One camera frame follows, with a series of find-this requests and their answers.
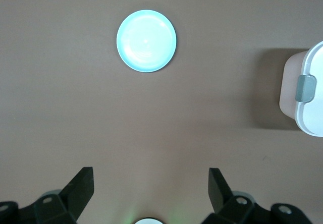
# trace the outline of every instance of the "container lid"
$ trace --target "container lid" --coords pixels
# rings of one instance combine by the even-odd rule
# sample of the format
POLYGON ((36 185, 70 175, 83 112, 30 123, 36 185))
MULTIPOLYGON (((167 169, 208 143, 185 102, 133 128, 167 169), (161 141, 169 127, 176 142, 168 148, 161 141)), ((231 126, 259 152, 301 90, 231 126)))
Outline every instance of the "container lid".
POLYGON ((295 120, 309 135, 323 137, 323 41, 306 54, 296 92, 295 120))
POLYGON ((164 67, 176 49, 176 34, 171 22, 152 10, 136 11, 120 25, 117 48, 122 60, 140 72, 164 67))

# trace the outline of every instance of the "white lid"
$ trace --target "white lid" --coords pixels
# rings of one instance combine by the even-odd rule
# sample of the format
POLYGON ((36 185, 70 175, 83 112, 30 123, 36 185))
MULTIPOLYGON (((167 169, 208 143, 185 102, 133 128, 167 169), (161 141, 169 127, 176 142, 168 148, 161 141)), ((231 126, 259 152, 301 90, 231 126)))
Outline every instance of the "white lid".
POLYGON ((307 134, 323 137, 323 41, 307 52, 301 74, 296 94, 296 123, 307 134))

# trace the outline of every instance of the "table surface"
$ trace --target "table surface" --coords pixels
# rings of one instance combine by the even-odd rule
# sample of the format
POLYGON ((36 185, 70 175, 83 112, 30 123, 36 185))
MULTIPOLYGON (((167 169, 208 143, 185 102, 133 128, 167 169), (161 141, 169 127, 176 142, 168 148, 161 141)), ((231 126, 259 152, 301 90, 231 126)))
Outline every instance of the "table surface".
POLYGON ((323 40, 323 0, 0 0, 0 200, 20 207, 93 166, 78 223, 199 224, 209 167, 266 209, 323 220, 323 138, 279 109, 284 63, 323 40), (121 22, 156 10, 171 62, 136 72, 121 22))

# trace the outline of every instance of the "gray latch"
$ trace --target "gray latch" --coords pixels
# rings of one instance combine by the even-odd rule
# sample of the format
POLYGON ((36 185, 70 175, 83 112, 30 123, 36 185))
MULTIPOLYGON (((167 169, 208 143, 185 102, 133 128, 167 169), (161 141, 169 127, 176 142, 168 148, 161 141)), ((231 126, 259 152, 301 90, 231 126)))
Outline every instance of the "gray latch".
POLYGON ((307 103, 314 99, 316 78, 312 75, 300 75, 296 89, 296 101, 307 103))

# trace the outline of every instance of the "light blue plate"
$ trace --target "light blue plate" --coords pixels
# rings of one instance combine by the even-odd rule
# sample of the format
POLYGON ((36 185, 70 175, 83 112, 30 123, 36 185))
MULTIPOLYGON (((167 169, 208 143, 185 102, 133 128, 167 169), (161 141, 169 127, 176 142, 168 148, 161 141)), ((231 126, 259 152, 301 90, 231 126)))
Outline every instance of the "light blue plate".
POLYGON ((136 11, 121 23, 117 48, 122 60, 132 69, 145 73, 157 71, 174 55, 174 27, 161 13, 136 11))

